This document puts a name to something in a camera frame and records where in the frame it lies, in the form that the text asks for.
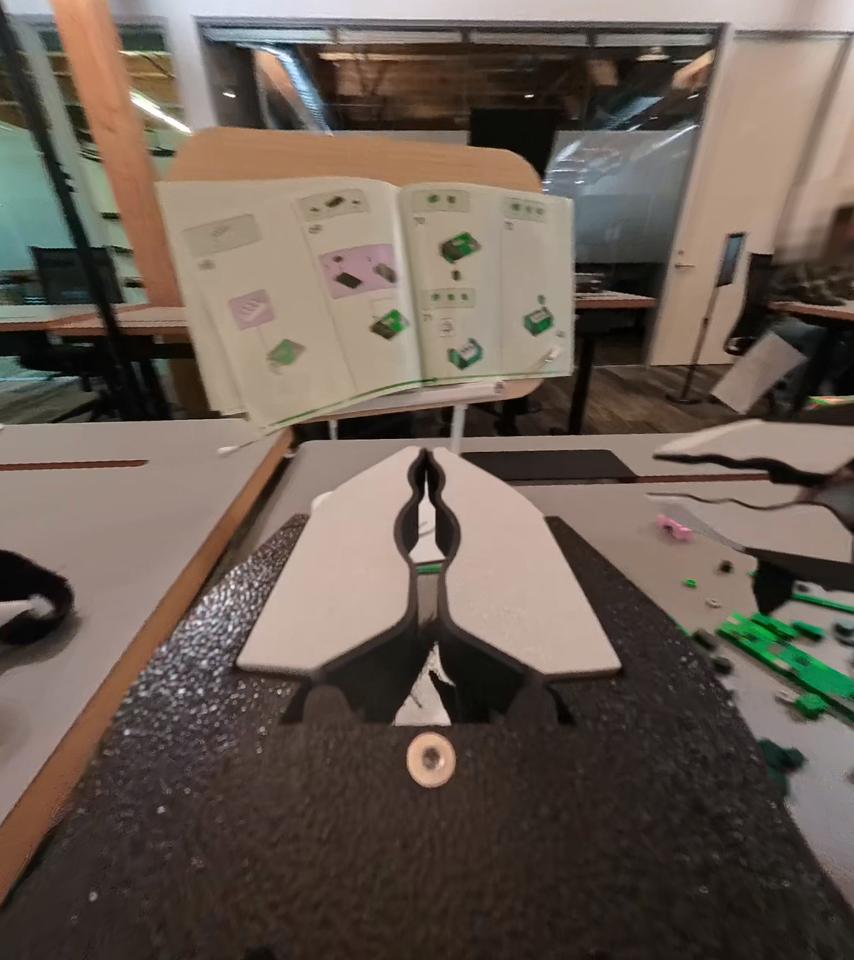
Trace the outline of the white booklet stand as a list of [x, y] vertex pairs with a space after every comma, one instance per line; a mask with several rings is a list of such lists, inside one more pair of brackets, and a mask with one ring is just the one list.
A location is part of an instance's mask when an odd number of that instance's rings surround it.
[[222, 350], [214, 347], [212, 322], [197, 285], [188, 279], [185, 241], [175, 219], [193, 215], [194, 200], [175, 200], [175, 186], [191, 183], [236, 184], [293, 179], [363, 179], [395, 186], [441, 182], [464, 183], [541, 193], [542, 179], [533, 166], [509, 150], [428, 142], [396, 136], [309, 133], [239, 127], [208, 127], [184, 144], [156, 185], [190, 332], [193, 357], [210, 410], [243, 417], [244, 410]]

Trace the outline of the grey desk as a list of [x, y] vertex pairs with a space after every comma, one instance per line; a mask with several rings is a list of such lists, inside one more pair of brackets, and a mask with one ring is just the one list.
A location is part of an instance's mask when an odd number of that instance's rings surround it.
[[[260, 547], [292, 515], [310, 510], [314, 498], [385, 459], [412, 439], [312, 440], [289, 454], [278, 479], [270, 482], [242, 541], [242, 554]], [[655, 530], [648, 493], [691, 488], [691, 472], [680, 482], [610, 485], [520, 486], [542, 512], [560, 517], [615, 567], [645, 591], [683, 627], [712, 628], [722, 613], [747, 613], [750, 590], [745, 561], [736, 560], [735, 575], [716, 578], [714, 564], [725, 553], [696, 537], [691, 544], [671, 545]], [[698, 589], [682, 581], [696, 579]], [[721, 601], [709, 611], [706, 597]], [[854, 729], [836, 718], [805, 722], [794, 718], [776, 698], [783, 684], [737, 650], [732, 684], [735, 704], [757, 738], [803, 750], [808, 762], [793, 779], [790, 809], [820, 864], [854, 908]]]

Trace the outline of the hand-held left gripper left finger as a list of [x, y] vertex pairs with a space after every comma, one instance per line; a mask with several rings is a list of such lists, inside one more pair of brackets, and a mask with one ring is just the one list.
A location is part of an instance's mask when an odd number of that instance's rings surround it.
[[426, 450], [404, 447], [311, 514], [236, 659], [300, 685], [288, 714], [332, 687], [362, 721], [391, 724], [428, 656], [419, 636], [418, 510]]

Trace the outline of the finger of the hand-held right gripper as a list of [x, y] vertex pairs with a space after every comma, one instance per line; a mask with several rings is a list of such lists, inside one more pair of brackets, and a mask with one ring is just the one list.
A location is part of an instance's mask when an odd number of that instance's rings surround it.
[[697, 431], [656, 450], [655, 460], [829, 476], [854, 461], [854, 425], [756, 418]]
[[824, 506], [760, 507], [671, 493], [654, 493], [649, 498], [670, 520], [755, 558], [767, 552], [848, 565], [854, 559], [853, 533]]

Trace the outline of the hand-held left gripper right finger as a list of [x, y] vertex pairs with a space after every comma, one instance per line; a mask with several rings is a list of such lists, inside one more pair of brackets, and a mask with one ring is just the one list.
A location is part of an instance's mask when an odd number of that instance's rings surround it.
[[427, 456], [438, 658], [451, 719], [486, 723], [525, 689], [609, 679], [622, 662], [545, 515], [445, 448]]

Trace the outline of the instruction booklet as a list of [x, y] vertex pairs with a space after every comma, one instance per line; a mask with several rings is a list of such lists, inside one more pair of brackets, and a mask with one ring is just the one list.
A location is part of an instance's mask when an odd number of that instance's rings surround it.
[[259, 429], [573, 369], [570, 198], [372, 178], [163, 181], [210, 397]]

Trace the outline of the white door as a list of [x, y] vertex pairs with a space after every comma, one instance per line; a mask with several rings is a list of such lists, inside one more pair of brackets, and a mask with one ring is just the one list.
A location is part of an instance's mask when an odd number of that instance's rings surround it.
[[650, 366], [691, 361], [727, 234], [745, 232], [733, 283], [721, 288], [701, 354], [723, 364], [744, 299], [750, 254], [771, 254], [821, 114], [849, 51], [847, 32], [737, 30], [721, 49], [649, 334]]

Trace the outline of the green mosaic brick plate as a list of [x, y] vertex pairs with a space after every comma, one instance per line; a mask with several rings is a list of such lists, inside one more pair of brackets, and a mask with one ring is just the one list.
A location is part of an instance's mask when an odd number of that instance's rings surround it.
[[805, 719], [831, 713], [854, 724], [854, 678], [797, 646], [798, 625], [773, 616], [732, 613], [716, 635], [793, 685], [793, 710]]

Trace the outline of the black pole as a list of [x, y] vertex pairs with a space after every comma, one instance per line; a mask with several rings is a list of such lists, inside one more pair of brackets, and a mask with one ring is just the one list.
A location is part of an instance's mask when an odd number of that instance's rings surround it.
[[108, 353], [119, 381], [118, 404], [124, 418], [145, 421], [151, 413], [141, 385], [125, 348], [116, 314], [109, 300], [97, 259], [73, 202], [73, 192], [59, 157], [49, 137], [36, 90], [23, 65], [22, 51], [0, 2], [0, 55], [15, 98], [25, 118], [25, 124], [35, 142], [50, 185], [60, 208], [68, 234], [76, 251], [85, 286], [91, 296], [97, 318], [106, 335]]

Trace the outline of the metal duct pipe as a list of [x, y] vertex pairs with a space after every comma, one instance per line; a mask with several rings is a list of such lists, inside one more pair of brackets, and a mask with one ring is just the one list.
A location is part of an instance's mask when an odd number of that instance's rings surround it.
[[295, 43], [261, 43], [251, 50], [264, 127], [332, 137], [336, 125], [310, 64]]

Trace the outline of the black desk pad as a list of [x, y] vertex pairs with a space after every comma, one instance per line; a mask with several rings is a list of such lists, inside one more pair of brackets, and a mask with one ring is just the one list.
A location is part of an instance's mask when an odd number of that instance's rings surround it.
[[513, 485], [629, 483], [637, 479], [608, 449], [493, 450], [464, 452], [461, 457]]

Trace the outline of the wooden table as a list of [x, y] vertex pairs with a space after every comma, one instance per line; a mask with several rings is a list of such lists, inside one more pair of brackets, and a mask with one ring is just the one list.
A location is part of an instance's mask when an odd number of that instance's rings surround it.
[[235, 419], [1, 429], [0, 549], [66, 578], [75, 614], [0, 644], [0, 906], [290, 446]]
[[793, 413], [810, 398], [854, 396], [854, 301], [809, 304], [777, 295], [769, 332], [801, 352], [805, 362], [783, 381], [781, 396]]
[[[124, 351], [135, 366], [153, 361], [195, 361], [186, 310], [147, 304], [116, 305]], [[91, 305], [0, 305], [0, 357], [45, 373], [118, 378], [106, 327]]]

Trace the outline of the black office chair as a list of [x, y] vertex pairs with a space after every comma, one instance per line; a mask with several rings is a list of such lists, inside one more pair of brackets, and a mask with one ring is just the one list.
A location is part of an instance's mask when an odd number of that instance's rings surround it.
[[774, 261], [774, 253], [749, 256], [742, 309], [723, 345], [724, 351], [734, 358], [744, 356], [769, 325], [769, 294], [776, 272]]

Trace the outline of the wooden pillar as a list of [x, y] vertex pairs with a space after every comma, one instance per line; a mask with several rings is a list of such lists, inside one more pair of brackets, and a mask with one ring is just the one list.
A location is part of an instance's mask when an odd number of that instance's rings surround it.
[[50, 6], [147, 300], [156, 307], [180, 307], [180, 288], [155, 188], [156, 170], [144, 124], [131, 99], [109, 3], [51, 1]]

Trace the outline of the tablet on stand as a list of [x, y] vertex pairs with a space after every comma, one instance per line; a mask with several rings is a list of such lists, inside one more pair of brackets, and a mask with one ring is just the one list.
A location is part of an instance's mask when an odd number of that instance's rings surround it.
[[747, 234], [744, 231], [727, 234], [721, 252], [718, 270], [710, 290], [707, 306], [700, 321], [697, 331], [697, 340], [695, 343], [693, 355], [687, 366], [682, 387], [673, 401], [680, 405], [697, 404], [698, 399], [693, 396], [694, 384], [697, 371], [700, 365], [700, 358], [703, 352], [707, 334], [713, 318], [716, 302], [721, 288], [733, 283], [736, 271], [738, 269], [742, 252], [745, 246]]

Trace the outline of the glass partition window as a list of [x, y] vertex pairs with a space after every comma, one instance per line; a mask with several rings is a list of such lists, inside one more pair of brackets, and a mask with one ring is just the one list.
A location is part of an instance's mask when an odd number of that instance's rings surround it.
[[673, 246], [721, 38], [718, 27], [525, 30], [448, 24], [267, 21], [199, 26], [221, 102], [253, 88], [251, 50], [295, 43], [337, 135], [512, 151], [576, 205], [584, 269], [656, 268]]

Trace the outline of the black monitor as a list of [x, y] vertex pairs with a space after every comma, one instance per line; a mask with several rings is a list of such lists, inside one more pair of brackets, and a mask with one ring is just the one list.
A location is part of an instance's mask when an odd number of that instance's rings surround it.
[[[91, 305], [94, 302], [81, 258], [74, 247], [30, 246], [28, 250], [46, 304], [68, 306]], [[121, 284], [108, 249], [95, 246], [91, 248], [91, 253], [109, 302], [112, 305], [123, 304]]]

